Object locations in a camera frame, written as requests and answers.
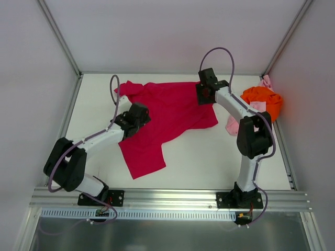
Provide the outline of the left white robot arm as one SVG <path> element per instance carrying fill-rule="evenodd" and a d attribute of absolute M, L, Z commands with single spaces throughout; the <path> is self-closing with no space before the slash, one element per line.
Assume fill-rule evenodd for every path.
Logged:
<path fill-rule="evenodd" d="M 97 206 L 105 204 L 109 187 L 99 178 L 86 173 L 87 160 L 100 150 L 134 136 L 150 120 L 149 109 L 136 102 L 116 115 L 107 128 L 91 136 L 78 142 L 65 137 L 58 139 L 43 168 L 44 174 L 49 177 L 49 191 L 76 190 Z"/>

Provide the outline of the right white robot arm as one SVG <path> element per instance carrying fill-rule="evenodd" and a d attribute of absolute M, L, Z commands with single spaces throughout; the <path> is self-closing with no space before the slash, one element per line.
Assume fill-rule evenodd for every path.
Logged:
<path fill-rule="evenodd" d="M 216 194 L 217 208 L 261 209 L 263 202 L 256 179 L 262 159 L 274 144 L 271 116 L 266 111 L 256 111 L 236 96 L 227 81 L 218 80 L 212 68 L 200 70 L 198 76 L 198 104 L 217 103 L 239 123 L 237 148 L 242 155 L 239 176 L 230 192 Z"/>

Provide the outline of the magenta t shirt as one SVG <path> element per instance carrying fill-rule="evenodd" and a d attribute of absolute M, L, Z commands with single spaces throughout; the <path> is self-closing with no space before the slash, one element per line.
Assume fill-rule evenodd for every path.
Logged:
<path fill-rule="evenodd" d="M 212 104 L 199 105 L 195 82 L 147 83 L 126 81 L 121 96 L 148 107 L 150 122 L 119 143 L 133 179 L 166 166 L 162 144 L 187 130 L 207 129 L 218 123 Z"/>

